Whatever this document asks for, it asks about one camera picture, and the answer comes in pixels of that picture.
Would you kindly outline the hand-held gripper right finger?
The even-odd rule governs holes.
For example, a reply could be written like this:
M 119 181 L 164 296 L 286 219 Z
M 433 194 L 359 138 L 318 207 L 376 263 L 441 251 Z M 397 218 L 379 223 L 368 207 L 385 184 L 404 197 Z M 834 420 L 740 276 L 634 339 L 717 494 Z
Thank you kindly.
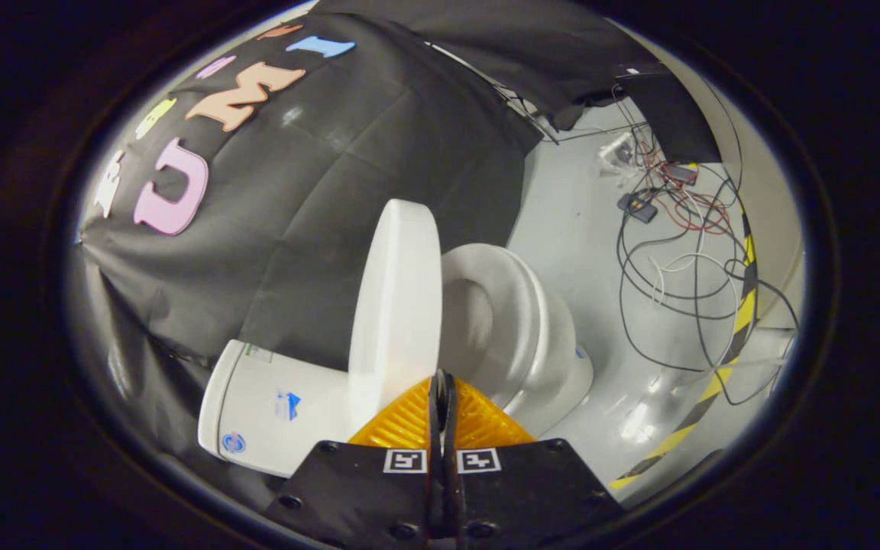
M 563 548 L 624 508 L 563 438 L 538 441 L 440 375 L 440 535 L 455 548 Z

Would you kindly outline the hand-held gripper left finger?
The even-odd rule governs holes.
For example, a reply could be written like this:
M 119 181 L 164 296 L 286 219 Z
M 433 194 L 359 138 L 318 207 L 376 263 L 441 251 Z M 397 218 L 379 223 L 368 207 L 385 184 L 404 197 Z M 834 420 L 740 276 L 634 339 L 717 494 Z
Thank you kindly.
M 444 523 L 445 375 L 417 383 L 348 442 L 320 441 L 266 517 L 335 549 L 427 549 Z

